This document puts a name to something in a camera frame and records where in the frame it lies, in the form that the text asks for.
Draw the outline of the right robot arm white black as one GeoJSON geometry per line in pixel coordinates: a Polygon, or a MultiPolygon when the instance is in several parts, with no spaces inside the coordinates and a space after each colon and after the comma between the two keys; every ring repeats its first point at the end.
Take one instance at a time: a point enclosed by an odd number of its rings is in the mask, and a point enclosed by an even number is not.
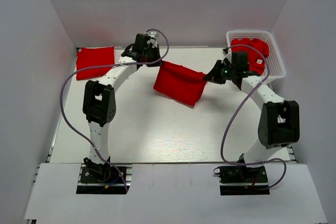
{"type": "Polygon", "coordinates": [[[273,92],[265,83],[266,79],[249,70],[246,52],[234,52],[230,59],[217,60],[204,77],[204,81],[215,84],[231,81],[246,93],[243,101],[253,100],[261,111],[257,141],[237,162],[229,162],[238,166],[237,175],[245,182],[255,177],[254,166],[272,162],[274,153],[300,139],[299,104],[273,92]]]}

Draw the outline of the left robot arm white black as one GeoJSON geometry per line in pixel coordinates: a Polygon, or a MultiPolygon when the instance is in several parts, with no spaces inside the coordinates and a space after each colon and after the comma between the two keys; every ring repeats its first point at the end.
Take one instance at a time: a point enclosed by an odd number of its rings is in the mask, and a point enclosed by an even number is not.
{"type": "Polygon", "coordinates": [[[135,42],[126,47],[115,67],[97,81],[90,80],[85,85],[83,113],[89,124],[93,146],[84,164],[93,171],[98,181],[104,182],[111,175],[111,168],[106,163],[110,161],[108,129],[117,111],[117,90],[141,66],[157,67],[163,63],[157,33],[148,30],[144,34],[137,34],[135,42]]]}

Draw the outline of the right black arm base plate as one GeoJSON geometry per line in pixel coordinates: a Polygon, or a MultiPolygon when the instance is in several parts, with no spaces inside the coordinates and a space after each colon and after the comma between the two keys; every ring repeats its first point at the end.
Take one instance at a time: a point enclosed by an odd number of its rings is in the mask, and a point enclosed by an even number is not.
{"type": "Polygon", "coordinates": [[[219,166],[213,170],[219,177],[221,196],[269,195],[266,169],[246,166],[219,166]]]}

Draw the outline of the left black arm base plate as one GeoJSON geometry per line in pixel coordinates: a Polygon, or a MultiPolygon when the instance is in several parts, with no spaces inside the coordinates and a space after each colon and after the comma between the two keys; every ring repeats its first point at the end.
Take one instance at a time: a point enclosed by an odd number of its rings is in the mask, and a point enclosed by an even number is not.
{"type": "Polygon", "coordinates": [[[104,175],[98,174],[82,165],[79,173],[77,195],[126,195],[124,182],[116,171],[111,168],[104,175]]]}

